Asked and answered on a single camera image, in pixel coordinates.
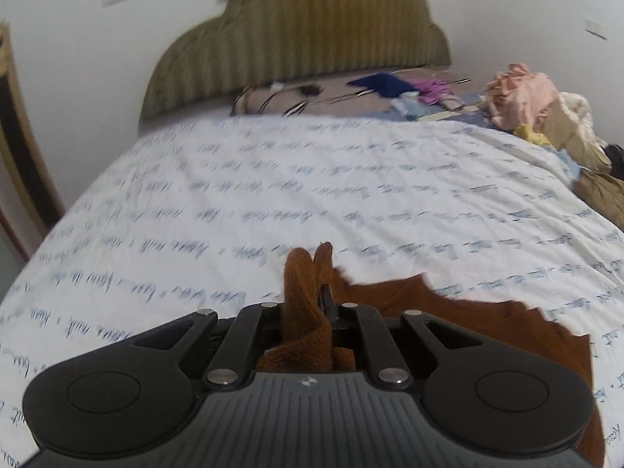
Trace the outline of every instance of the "brown sweater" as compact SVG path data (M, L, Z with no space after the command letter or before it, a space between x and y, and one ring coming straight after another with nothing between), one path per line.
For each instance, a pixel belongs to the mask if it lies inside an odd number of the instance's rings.
M329 284L336 303L374 306L384 317L398 317L406 309L420 309L454 324L567 366L592 389L589 336L572 336L539 310L523 303L478 303L437 295L422 275L371 285L351 284L332 265L332 245L320 245L314 254L292 250L284 270L282 308L283 343L258 361L266 371L328 372L355 370L350 350L331 345L332 328L318 308L322 284ZM597 408L578 446L579 453L602 467L605 447Z

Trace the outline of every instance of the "metal screw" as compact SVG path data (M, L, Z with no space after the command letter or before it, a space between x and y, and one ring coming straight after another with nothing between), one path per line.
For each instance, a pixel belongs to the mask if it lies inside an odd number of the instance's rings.
M409 373L400 367L383 368L377 376L388 384L400 384L410 377Z
M220 367L219 369L213 369L210 371L206 375L206 378L208 379L208 382L216 385L229 385L236 381L238 373L232 369Z

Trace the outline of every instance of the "wall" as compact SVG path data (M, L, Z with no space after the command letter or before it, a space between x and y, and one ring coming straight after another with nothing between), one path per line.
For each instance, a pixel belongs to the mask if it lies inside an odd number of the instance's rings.
M137 138L145 87L218 0L0 0L35 138L69 207Z
M218 15L219 0L0 0L11 25L30 122L62 201L80 193L137 137L156 61L181 33ZM485 84L509 62L583 93L596 132L624 145L624 0L429 0L456 70ZM604 41L583 28L592 18Z
M624 146L624 0L429 0L447 32L454 69L485 84L511 62L548 73L560 91L585 95L594 130ZM608 40L585 31L585 19Z

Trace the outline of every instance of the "scalloped headboard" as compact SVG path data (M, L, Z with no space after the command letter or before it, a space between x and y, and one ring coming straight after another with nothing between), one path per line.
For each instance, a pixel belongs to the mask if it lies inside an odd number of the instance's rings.
M229 0L158 61L141 119L273 80L450 65L426 0Z

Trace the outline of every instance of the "purple garment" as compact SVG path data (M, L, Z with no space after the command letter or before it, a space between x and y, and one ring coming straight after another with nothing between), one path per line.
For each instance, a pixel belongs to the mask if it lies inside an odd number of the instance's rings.
M420 101L427 105L439 103L442 95L452 95L449 84L439 79L405 79L420 91Z

